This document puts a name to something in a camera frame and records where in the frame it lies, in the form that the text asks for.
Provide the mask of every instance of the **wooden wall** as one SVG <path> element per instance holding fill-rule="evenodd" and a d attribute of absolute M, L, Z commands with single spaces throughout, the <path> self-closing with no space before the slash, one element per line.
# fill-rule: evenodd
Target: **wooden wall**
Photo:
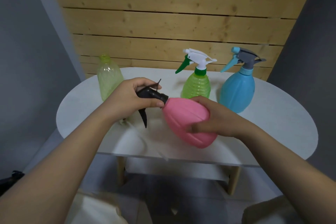
<path fill-rule="evenodd" d="M 120 67 L 177 69 L 184 48 L 216 58 L 208 70 L 219 71 L 231 59 L 231 47 L 240 46 L 267 59 L 254 70 L 255 77 L 266 80 L 305 0 L 58 2 L 87 76 L 96 73 L 103 53 Z"/>

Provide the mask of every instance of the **person's left hand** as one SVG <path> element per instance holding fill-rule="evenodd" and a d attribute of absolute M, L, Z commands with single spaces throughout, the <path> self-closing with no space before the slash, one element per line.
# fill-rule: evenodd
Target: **person's left hand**
<path fill-rule="evenodd" d="M 110 121 L 129 117 L 135 111 L 147 107 L 164 107 L 164 103 L 155 98 L 139 98 L 136 91 L 155 82 L 147 78 L 133 78 L 122 81 L 111 95 L 100 105 L 100 112 Z"/>

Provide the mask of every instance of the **blue bottle body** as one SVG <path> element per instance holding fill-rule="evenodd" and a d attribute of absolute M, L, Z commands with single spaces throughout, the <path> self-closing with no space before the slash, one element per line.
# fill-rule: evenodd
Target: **blue bottle body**
<path fill-rule="evenodd" d="M 252 76 L 253 69 L 244 69 L 231 75 L 223 84 L 219 102 L 235 113 L 240 113 L 252 101 L 255 82 Z"/>

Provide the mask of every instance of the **ribbed green bottle body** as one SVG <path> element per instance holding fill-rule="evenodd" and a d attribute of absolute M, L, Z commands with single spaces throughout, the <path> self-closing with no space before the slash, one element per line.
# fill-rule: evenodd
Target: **ribbed green bottle body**
<path fill-rule="evenodd" d="M 183 86 L 181 93 L 182 98 L 192 98 L 195 96 L 204 96 L 209 98 L 210 96 L 210 81 L 207 75 L 196 75 L 193 73 Z"/>
<path fill-rule="evenodd" d="M 103 101 L 115 90 L 115 88 L 124 80 L 118 65 L 110 60 L 109 63 L 100 63 L 97 70 L 100 95 Z"/>

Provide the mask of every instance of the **green trigger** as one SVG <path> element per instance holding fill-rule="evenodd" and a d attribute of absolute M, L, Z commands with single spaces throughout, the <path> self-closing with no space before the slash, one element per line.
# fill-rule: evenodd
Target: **green trigger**
<path fill-rule="evenodd" d="M 180 65 L 180 67 L 175 71 L 175 74 L 181 72 L 183 69 L 185 69 L 188 65 L 190 65 L 191 59 L 188 58 L 188 54 L 184 56 L 184 61 Z"/>

